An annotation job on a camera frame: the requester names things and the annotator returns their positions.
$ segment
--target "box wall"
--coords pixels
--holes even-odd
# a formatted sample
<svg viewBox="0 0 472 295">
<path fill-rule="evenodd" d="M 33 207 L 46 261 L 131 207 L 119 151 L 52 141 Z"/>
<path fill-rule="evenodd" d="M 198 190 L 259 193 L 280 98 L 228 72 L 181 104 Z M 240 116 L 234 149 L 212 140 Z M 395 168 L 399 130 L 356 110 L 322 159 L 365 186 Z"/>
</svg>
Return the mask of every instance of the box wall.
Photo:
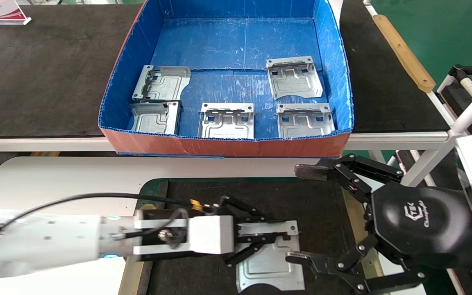
<svg viewBox="0 0 472 295">
<path fill-rule="evenodd" d="M 165 18 L 312 17 L 314 0 L 161 0 Z"/>
</svg>

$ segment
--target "black rubber mat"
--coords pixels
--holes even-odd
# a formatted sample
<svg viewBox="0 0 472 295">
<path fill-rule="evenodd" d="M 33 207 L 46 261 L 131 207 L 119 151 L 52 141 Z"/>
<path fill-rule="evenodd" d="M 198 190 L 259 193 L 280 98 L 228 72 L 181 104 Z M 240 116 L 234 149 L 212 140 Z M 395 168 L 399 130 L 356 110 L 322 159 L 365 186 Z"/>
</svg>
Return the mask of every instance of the black rubber mat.
<svg viewBox="0 0 472 295">
<path fill-rule="evenodd" d="M 0 137 L 102 136 L 98 112 L 140 5 L 23 6 L 0 26 Z"/>
<path fill-rule="evenodd" d="M 339 256 L 354 244 L 341 190 L 330 182 L 262 179 L 262 181 L 174 182 L 167 196 L 177 200 L 196 198 L 217 203 L 224 194 L 255 205 L 277 218 L 298 220 L 301 250 Z M 304 269 L 305 291 L 281 293 L 268 285 L 245 289 L 242 295 L 346 294 L 335 278 L 320 276 L 315 281 Z M 150 295 L 236 295 L 236 273 L 218 256 L 184 258 L 154 263 Z"/>
</svg>

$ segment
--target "black table surface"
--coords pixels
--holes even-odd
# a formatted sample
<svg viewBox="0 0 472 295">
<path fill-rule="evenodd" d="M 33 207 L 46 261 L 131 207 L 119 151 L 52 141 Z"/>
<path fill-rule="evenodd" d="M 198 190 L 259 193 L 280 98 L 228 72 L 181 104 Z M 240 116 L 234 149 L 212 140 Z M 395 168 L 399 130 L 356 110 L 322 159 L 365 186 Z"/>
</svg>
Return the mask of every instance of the black table surface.
<svg viewBox="0 0 472 295">
<path fill-rule="evenodd" d="M 103 136 L 98 112 L 140 5 L 24 6 L 24 26 L 0 26 L 0 138 Z M 354 132 L 445 131 L 360 0 L 345 0 Z"/>
</svg>

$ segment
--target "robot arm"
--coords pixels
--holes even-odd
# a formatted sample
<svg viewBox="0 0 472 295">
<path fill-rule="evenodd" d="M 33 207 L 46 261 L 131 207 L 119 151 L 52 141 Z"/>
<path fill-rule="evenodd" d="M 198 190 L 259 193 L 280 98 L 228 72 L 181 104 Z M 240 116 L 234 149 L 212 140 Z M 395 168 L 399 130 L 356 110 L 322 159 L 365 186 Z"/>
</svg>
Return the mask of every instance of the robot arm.
<svg viewBox="0 0 472 295">
<path fill-rule="evenodd" d="M 337 181 L 365 204 L 369 236 L 337 259 L 290 252 L 287 261 L 309 267 L 315 274 L 339 276 L 359 294 L 382 294 L 417 286 L 425 280 L 418 264 L 472 271 L 472 210 L 464 192 L 400 185 L 400 170 L 354 154 L 337 161 L 322 159 L 314 166 L 298 165 L 295 172 L 303 179 Z M 355 173 L 385 185 L 371 193 L 371 187 Z M 369 280 L 354 275 L 351 267 L 372 248 L 401 265 L 404 273 Z"/>
</svg>

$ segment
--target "workbench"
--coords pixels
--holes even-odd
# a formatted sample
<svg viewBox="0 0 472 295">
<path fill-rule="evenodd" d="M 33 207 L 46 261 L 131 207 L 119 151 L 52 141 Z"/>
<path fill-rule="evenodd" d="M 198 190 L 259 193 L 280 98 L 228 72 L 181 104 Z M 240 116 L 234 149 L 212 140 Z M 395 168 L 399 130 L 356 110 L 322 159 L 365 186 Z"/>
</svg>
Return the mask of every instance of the workbench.
<svg viewBox="0 0 472 295">
<path fill-rule="evenodd" d="M 113 150 L 99 106 L 139 8 L 25 6 L 31 23 L 0 26 L 0 151 Z M 345 0 L 339 19 L 355 114 L 346 149 L 439 149 L 449 126 L 362 2 Z"/>
</svg>

